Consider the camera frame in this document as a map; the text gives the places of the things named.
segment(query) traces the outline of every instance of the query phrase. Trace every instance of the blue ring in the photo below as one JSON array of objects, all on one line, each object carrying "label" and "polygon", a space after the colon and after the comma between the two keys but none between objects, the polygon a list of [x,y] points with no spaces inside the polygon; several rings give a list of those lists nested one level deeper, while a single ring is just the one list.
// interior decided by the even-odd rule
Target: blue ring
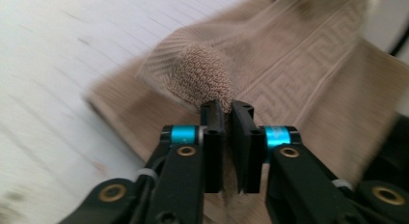
[{"label": "blue ring", "polygon": [[173,126],[171,133],[172,144],[195,144],[195,126]]},{"label": "blue ring", "polygon": [[291,144],[291,137],[285,126],[265,126],[265,139],[267,142],[267,158],[265,162],[270,162],[270,155],[274,148],[283,144]]}]

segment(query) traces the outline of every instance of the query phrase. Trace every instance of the white wooden surface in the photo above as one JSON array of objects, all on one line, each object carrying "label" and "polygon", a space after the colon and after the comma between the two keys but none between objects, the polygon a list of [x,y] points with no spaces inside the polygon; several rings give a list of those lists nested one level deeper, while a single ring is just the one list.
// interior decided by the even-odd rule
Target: white wooden surface
[{"label": "white wooden surface", "polygon": [[178,27],[240,0],[0,0],[0,223],[56,223],[142,165],[83,99]]}]

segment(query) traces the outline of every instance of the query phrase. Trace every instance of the white floor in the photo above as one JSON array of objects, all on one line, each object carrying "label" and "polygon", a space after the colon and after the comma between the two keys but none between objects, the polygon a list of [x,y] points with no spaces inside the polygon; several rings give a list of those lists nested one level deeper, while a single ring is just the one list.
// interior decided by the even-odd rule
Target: white floor
[{"label": "white floor", "polygon": [[[178,27],[238,1],[0,0],[0,223],[56,223],[98,183],[133,179],[141,160],[83,97]],[[408,4],[384,0],[366,37],[388,49]],[[409,94],[399,111],[409,114]]]}]

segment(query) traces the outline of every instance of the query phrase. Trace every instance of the brass screw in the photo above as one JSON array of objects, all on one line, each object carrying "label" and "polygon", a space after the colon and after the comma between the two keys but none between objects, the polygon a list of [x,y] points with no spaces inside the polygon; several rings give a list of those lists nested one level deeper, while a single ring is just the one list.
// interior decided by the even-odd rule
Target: brass screw
[{"label": "brass screw", "polygon": [[126,187],[122,184],[110,184],[99,192],[99,200],[102,202],[115,202],[125,195]]},{"label": "brass screw", "polygon": [[300,155],[298,151],[294,150],[293,148],[288,148],[288,147],[280,149],[280,153],[290,158],[295,158]]},{"label": "brass screw", "polygon": [[388,187],[376,186],[372,189],[372,193],[382,202],[391,205],[401,206],[406,203],[405,199],[400,194]]},{"label": "brass screw", "polygon": [[184,146],[184,147],[180,147],[177,150],[177,153],[182,155],[182,156],[190,156],[196,153],[196,149],[192,148],[190,146]]}]

